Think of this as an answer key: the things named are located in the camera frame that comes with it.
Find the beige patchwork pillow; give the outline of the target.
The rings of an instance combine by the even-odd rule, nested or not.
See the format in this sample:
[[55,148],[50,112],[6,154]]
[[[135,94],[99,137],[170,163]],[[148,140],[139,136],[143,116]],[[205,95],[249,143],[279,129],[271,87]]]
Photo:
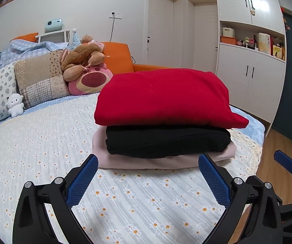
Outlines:
[[14,64],[25,109],[70,95],[61,70],[60,61],[63,52],[63,50],[55,50]]

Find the blue gingham blanket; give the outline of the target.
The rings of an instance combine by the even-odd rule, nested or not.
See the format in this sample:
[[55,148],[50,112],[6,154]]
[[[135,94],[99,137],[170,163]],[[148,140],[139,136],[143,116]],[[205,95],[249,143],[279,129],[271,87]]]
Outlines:
[[56,44],[51,41],[35,43],[21,39],[12,40],[9,45],[0,52],[0,68],[16,61],[42,56],[55,50],[67,49],[68,44],[68,42]]

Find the mint green projector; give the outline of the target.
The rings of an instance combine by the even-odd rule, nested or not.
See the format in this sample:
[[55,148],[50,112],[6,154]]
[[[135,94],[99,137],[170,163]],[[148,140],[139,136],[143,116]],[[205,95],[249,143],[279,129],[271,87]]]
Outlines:
[[44,32],[45,33],[57,32],[57,31],[61,31],[62,29],[63,29],[63,20],[61,18],[52,19],[46,22],[45,27],[44,27]]

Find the pink folded garment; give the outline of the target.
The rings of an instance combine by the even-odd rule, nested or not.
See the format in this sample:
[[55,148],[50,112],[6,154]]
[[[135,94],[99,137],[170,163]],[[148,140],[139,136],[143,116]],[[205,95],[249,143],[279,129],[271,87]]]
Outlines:
[[[102,169],[186,169],[198,165],[198,157],[202,154],[167,156],[158,159],[132,158],[130,156],[110,154],[106,147],[106,127],[101,126],[92,138],[92,152],[97,156]],[[207,152],[214,162],[231,159],[236,154],[236,145],[232,142],[221,152]]]

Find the pink strawberry bear plush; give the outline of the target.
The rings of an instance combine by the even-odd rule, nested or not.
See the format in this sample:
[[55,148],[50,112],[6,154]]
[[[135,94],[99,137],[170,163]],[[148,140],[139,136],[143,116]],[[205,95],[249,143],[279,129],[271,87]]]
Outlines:
[[86,67],[75,81],[68,83],[71,95],[86,95],[100,92],[113,77],[105,63]]

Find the white cabinet unit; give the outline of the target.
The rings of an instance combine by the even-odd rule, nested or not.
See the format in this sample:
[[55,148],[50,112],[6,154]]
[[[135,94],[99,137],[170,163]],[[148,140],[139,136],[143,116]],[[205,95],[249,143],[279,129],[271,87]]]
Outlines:
[[217,0],[216,74],[230,104],[273,124],[282,95],[287,45],[278,0]]

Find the white lamb plush toy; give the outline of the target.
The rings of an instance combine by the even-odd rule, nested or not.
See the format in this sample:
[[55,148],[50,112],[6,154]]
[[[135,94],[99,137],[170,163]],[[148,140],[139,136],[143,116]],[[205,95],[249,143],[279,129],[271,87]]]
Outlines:
[[12,118],[23,114],[24,103],[22,101],[23,101],[23,96],[18,93],[13,93],[7,99],[8,112]]

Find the white bedside shelf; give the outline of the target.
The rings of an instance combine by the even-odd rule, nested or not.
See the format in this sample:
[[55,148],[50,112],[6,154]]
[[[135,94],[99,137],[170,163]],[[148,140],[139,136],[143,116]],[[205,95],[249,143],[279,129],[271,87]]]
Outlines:
[[45,34],[36,35],[37,43],[50,41],[55,44],[70,42],[70,30],[60,30]]

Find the brown plush toy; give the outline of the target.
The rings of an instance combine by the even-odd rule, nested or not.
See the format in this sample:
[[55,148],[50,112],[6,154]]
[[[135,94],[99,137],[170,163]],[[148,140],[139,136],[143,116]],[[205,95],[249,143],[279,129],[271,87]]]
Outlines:
[[65,50],[61,57],[61,70],[66,82],[75,81],[82,73],[88,72],[90,67],[105,61],[103,53],[105,44],[93,39],[91,35],[84,35],[81,39],[73,31],[71,50]]

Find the black folded garment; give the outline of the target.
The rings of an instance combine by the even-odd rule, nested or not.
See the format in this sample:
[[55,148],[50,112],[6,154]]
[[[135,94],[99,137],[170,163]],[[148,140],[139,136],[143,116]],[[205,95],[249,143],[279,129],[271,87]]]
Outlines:
[[167,156],[223,152],[231,142],[225,128],[198,124],[159,124],[106,127],[110,154],[158,159]]

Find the red garment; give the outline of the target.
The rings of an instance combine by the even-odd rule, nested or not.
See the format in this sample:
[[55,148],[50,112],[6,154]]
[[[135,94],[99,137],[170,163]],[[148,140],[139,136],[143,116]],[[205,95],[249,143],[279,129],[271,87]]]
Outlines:
[[248,119],[231,111],[229,91],[215,74],[188,68],[114,75],[98,96],[94,116],[101,126],[248,125]]

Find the white door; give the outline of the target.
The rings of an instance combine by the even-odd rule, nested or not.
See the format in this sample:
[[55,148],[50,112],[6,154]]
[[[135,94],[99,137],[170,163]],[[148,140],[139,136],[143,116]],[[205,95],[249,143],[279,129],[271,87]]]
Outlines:
[[195,4],[193,68],[215,73],[218,47],[216,3]]
[[174,1],[149,0],[148,63],[172,66],[174,41]]

